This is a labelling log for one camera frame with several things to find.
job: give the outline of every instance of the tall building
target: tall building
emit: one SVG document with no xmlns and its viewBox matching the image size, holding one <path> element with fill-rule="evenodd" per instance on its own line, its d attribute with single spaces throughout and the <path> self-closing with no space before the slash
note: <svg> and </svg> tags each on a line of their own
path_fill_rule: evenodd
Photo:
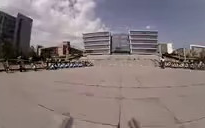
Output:
<svg viewBox="0 0 205 128">
<path fill-rule="evenodd" d="M 156 54 L 158 52 L 157 31 L 129 31 L 131 54 Z"/>
<path fill-rule="evenodd" d="M 130 54 L 130 43 L 128 34 L 113 34 L 111 41 L 112 54 L 127 53 Z"/>
<path fill-rule="evenodd" d="M 171 54 L 173 52 L 173 44 L 172 43 L 160 43 L 159 50 L 162 54 L 168 53 Z"/>
<path fill-rule="evenodd" d="M 22 14 L 14 17 L 0 11 L 0 51 L 1 42 L 7 40 L 12 43 L 17 53 L 27 55 L 30 47 L 32 22 L 31 18 Z"/>
<path fill-rule="evenodd" d="M 85 33 L 83 41 L 86 54 L 111 54 L 110 32 Z"/>
</svg>

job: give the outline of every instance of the plaza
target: plaza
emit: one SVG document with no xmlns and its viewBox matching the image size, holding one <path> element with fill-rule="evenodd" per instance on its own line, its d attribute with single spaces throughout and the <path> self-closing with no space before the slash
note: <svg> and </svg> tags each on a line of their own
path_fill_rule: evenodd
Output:
<svg viewBox="0 0 205 128">
<path fill-rule="evenodd" d="M 0 127 L 205 128 L 205 71 L 131 63 L 0 73 Z"/>
</svg>

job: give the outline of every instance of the building facade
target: building facade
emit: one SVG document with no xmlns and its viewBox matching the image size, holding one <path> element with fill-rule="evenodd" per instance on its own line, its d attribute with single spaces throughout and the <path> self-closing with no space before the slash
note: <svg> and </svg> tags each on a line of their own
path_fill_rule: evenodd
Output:
<svg viewBox="0 0 205 128">
<path fill-rule="evenodd" d="M 168 53 L 171 54 L 173 52 L 173 44 L 172 43 L 160 43 L 159 44 L 159 52 L 162 54 Z"/>
<path fill-rule="evenodd" d="M 0 51 L 1 42 L 11 42 L 16 53 L 27 55 L 30 47 L 33 20 L 22 14 L 17 17 L 0 11 Z"/>
<path fill-rule="evenodd" d="M 52 47 L 41 47 L 39 49 L 39 54 L 42 57 L 50 58 L 50 57 L 69 57 L 72 55 L 83 55 L 83 50 L 75 48 L 70 45 L 69 41 L 64 41 L 63 43 L 52 46 Z"/>
<path fill-rule="evenodd" d="M 191 44 L 190 50 L 196 53 L 201 53 L 202 51 L 205 51 L 205 46 Z"/>
<path fill-rule="evenodd" d="M 111 39 L 112 54 L 130 54 L 130 43 L 128 34 L 113 34 Z"/>
<path fill-rule="evenodd" d="M 157 31 L 129 31 L 131 54 L 157 54 Z"/>
<path fill-rule="evenodd" d="M 111 54 L 110 32 L 85 33 L 83 34 L 83 41 L 86 54 Z"/>
</svg>

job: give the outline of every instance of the sky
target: sky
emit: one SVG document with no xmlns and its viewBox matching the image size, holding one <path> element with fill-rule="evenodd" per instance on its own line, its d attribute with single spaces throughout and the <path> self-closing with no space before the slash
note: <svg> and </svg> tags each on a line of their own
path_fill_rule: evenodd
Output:
<svg viewBox="0 0 205 128">
<path fill-rule="evenodd" d="M 205 0 L 0 0 L 0 9 L 34 19 L 32 44 L 82 47 L 82 33 L 148 29 L 175 48 L 205 45 Z"/>
</svg>

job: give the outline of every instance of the white building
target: white building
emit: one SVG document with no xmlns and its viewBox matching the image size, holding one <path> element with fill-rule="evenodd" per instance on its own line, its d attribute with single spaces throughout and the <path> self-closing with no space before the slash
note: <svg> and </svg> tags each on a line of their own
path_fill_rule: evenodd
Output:
<svg viewBox="0 0 205 128">
<path fill-rule="evenodd" d="M 164 53 L 171 54 L 173 52 L 173 44 L 172 43 L 160 43 L 160 51 L 162 54 Z"/>
<path fill-rule="evenodd" d="M 190 45 L 190 50 L 195 51 L 195 52 L 197 52 L 197 53 L 200 53 L 200 52 L 202 52 L 203 50 L 205 50 L 205 46 L 203 46 L 203 45 L 194 45 L 194 44 L 191 44 L 191 45 Z"/>
</svg>

